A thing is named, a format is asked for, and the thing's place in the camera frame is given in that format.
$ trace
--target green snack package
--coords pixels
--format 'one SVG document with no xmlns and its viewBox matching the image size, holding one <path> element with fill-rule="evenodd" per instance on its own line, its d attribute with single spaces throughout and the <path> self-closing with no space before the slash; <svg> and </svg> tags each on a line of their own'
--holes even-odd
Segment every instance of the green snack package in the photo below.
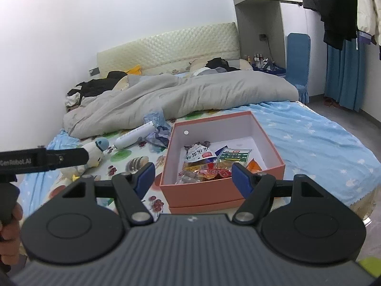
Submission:
<svg viewBox="0 0 381 286">
<path fill-rule="evenodd" d="M 239 162 L 245 167 L 247 160 L 249 159 L 250 152 L 251 149 L 224 148 L 217 159 L 215 168 L 231 171 L 234 162 Z"/>
</svg>

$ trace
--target headboard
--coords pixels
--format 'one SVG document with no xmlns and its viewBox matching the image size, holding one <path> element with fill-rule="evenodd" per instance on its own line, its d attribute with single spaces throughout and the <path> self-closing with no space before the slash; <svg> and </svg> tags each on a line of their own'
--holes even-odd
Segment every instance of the headboard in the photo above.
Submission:
<svg viewBox="0 0 381 286">
<path fill-rule="evenodd" d="M 187 72 L 199 58 L 240 57 L 236 24 L 215 24 L 166 32 L 97 53 L 100 75 L 126 71 L 137 64 L 143 75 Z"/>
</svg>

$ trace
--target pink box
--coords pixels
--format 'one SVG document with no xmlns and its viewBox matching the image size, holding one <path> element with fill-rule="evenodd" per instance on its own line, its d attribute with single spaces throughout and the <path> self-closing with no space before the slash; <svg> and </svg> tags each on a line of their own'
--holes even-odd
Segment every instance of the pink box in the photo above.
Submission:
<svg viewBox="0 0 381 286">
<path fill-rule="evenodd" d="M 238 207 L 242 195 L 231 178 L 200 183 L 176 184 L 185 157 L 184 146 L 210 141 L 217 151 L 251 149 L 264 172 L 283 179 L 285 164 L 252 112 L 239 112 L 175 123 L 161 176 L 160 188 L 171 213 L 194 214 Z"/>
</svg>

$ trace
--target human hand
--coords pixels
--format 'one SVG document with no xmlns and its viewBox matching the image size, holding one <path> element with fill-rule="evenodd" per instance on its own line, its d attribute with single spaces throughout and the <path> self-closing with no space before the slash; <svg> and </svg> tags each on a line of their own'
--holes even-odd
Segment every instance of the human hand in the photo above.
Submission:
<svg viewBox="0 0 381 286">
<path fill-rule="evenodd" d="M 15 265 L 19 262 L 20 223 L 22 208 L 17 203 L 12 211 L 13 219 L 9 225 L 3 226 L 0 222 L 0 236 L 5 241 L 0 242 L 1 261 L 6 265 Z"/>
</svg>

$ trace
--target white wall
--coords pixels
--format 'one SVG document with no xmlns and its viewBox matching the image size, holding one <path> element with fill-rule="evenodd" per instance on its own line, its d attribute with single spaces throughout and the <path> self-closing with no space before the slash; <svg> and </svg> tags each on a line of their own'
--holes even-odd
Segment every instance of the white wall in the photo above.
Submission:
<svg viewBox="0 0 381 286">
<path fill-rule="evenodd" d="M 236 21 L 233 0 L 66 0 L 78 80 L 97 66 L 96 53 L 163 32 Z"/>
<path fill-rule="evenodd" d="M 378 46 L 365 46 L 365 64 L 365 92 L 361 108 L 381 121 L 381 61 Z"/>
<path fill-rule="evenodd" d="M 97 52 L 233 21 L 233 0 L 0 0 L 0 151 L 49 143 Z"/>
<path fill-rule="evenodd" d="M 61 0 L 0 0 L 0 151 L 47 144 L 70 89 Z"/>
</svg>

